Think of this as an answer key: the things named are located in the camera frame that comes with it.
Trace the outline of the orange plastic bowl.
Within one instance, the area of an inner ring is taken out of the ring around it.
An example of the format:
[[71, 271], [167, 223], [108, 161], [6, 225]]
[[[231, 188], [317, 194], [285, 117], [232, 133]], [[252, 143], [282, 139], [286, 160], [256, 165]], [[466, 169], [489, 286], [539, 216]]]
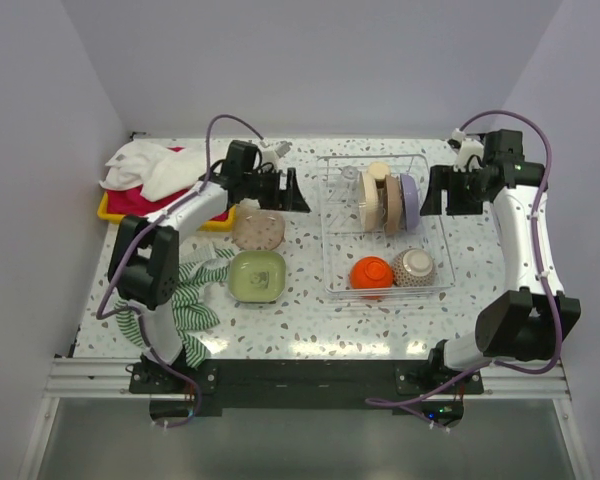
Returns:
[[358, 260], [350, 270], [349, 281], [354, 290], [390, 288], [394, 284], [391, 266], [382, 258], [367, 256]]

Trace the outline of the magenta cloth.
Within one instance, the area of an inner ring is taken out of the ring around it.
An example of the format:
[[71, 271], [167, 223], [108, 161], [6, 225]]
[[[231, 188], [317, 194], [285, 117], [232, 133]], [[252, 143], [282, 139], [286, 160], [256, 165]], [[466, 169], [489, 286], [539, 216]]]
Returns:
[[[174, 148], [169, 148], [169, 149], [174, 150], [174, 151], [179, 151], [184, 148], [183, 147], [174, 147]], [[110, 214], [145, 216], [156, 210], [164, 208], [165, 206], [174, 202], [176, 199], [185, 195], [189, 190], [178, 191], [178, 192], [176, 192], [162, 200], [159, 200], [157, 202], [150, 202], [150, 201], [144, 199], [141, 196], [141, 187], [140, 186], [132, 188], [130, 190], [126, 190], [126, 191], [105, 190], [105, 192], [107, 193], [107, 196], [108, 196], [107, 212]]]

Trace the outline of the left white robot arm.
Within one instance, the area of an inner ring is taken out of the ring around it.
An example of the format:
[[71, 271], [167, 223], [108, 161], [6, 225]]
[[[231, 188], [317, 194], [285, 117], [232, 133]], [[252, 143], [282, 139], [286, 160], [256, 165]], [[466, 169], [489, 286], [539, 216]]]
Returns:
[[205, 358], [185, 342], [173, 312], [172, 298], [181, 282], [180, 245], [204, 222], [243, 200], [271, 211], [311, 210], [295, 168], [282, 170], [265, 161], [260, 147], [234, 140], [223, 159], [206, 163], [184, 195], [147, 216], [127, 215], [118, 227], [96, 317], [122, 319], [123, 331], [156, 363], [151, 378], [165, 392], [186, 383], [187, 368], [180, 358], [191, 368]]

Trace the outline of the beige brown ceramic cup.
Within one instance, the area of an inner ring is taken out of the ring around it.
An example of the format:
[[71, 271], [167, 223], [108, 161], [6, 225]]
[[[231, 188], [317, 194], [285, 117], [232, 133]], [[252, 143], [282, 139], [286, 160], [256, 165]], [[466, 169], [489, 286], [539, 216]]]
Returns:
[[391, 169], [385, 162], [374, 161], [368, 165], [367, 173], [374, 179], [376, 187], [383, 189], [386, 184], [386, 177], [391, 175]]

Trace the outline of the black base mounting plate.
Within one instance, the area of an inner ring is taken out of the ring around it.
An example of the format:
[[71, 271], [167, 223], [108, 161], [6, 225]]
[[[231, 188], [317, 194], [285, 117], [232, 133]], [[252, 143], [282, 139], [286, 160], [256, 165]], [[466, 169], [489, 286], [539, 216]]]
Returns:
[[450, 380], [425, 379], [425, 360], [211, 360], [176, 367], [143, 357], [125, 367], [129, 392], [150, 397], [153, 420], [219, 417], [227, 409], [361, 410], [367, 398], [403, 401]]

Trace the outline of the green striped cloth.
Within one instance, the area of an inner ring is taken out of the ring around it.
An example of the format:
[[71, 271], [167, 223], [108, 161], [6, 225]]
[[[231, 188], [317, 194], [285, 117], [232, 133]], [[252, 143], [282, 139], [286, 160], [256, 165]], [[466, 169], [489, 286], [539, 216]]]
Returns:
[[208, 286], [228, 279], [234, 256], [230, 248], [207, 244], [181, 257], [175, 291], [156, 312], [138, 314], [139, 303], [117, 299], [116, 323], [122, 335], [151, 360], [172, 365], [182, 356], [187, 367], [197, 368], [209, 350], [193, 334], [220, 323], [203, 297]]

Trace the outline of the white wire dish rack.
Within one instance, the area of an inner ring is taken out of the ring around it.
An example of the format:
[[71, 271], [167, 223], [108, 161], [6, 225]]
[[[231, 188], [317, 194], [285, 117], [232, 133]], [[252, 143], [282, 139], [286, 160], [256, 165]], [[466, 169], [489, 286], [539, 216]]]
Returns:
[[328, 293], [431, 295], [454, 284], [442, 222], [420, 214], [428, 180], [429, 165], [421, 154], [319, 159]]

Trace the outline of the cream square plate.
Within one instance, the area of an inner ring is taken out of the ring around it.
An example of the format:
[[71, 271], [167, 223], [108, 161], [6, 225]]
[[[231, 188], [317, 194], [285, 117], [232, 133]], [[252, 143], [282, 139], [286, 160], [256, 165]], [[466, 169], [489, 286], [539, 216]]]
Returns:
[[366, 172], [359, 173], [358, 209], [364, 232], [375, 230], [382, 216], [382, 206], [375, 179]]

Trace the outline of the clear brown glass plate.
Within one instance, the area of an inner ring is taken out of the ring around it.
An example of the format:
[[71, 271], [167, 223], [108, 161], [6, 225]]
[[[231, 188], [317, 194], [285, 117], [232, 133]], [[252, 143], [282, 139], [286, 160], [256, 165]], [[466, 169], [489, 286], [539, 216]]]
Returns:
[[275, 211], [239, 206], [232, 230], [233, 242], [241, 250], [275, 250], [284, 240], [286, 223]]

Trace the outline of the purple square plate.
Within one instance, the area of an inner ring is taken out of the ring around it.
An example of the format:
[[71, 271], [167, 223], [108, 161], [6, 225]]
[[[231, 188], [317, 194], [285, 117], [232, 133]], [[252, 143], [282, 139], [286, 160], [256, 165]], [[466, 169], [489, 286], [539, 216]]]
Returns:
[[412, 233], [420, 224], [418, 187], [414, 178], [409, 174], [400, 175], [400, 186], [403, 198], [405, 230]]

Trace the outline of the brown square plate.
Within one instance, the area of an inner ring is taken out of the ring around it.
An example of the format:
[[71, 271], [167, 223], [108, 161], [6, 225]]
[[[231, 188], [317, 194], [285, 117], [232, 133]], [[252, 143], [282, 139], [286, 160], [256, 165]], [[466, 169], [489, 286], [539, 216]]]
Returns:
[[386, 221], [384, 231], [387, 235], [393, 235], [400, 229], [403, 214], [403, 197], [399, 180], [392, 176], [385, 176], [385, 212]]

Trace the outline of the patterned ceramic bowl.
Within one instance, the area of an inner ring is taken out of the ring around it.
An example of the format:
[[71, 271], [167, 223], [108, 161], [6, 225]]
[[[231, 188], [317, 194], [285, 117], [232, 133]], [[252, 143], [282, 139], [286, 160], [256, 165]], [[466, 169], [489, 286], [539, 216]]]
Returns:
[[431, 255], [423, 249], [408, 249], [391, 262], [394, 284], [401, 288], [430, 286], [435, 279], [435, 265]]

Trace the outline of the white towel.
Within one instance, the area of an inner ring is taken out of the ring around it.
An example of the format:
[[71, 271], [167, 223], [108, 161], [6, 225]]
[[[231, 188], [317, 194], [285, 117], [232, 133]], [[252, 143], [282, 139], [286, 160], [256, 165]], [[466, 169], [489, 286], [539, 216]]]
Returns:
[[207, 169], [203, 150], [174, 151], [148, 140], [125, 144], [105, 166], [108, 171], [100, 181], [103, 189], [126, 191], [140, 186], [141, 196], [150, 202], [189, 190]]

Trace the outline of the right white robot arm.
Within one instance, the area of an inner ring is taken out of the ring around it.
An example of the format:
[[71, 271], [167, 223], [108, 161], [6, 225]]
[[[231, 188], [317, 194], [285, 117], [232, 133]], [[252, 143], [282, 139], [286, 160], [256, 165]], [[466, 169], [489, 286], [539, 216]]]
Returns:
[[546, 222], [549, 163], [526, 160], [523, 135], [501, 129], [472, 137], [455, 130], [456, 159], [431, 168], [423, 216], [477, 215], [490, 205], [505, 267], [504, 291], [478, 315], [472, 333], [440, 341], [429, 353], [425, 379], [439, 393], [491, 363], [531, 373], [527, 362], [559, 360], [562, 343], [581, 315], [566, 295], [552, 258]]

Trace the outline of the clear glass cup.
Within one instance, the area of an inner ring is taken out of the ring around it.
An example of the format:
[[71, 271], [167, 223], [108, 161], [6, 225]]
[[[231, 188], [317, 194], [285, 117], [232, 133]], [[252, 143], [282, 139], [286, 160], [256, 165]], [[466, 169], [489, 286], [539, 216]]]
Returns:
[[359, 170], [351, 165], [341, 169], [341, 181], [346, 189], [355, 189], [359, 179]]

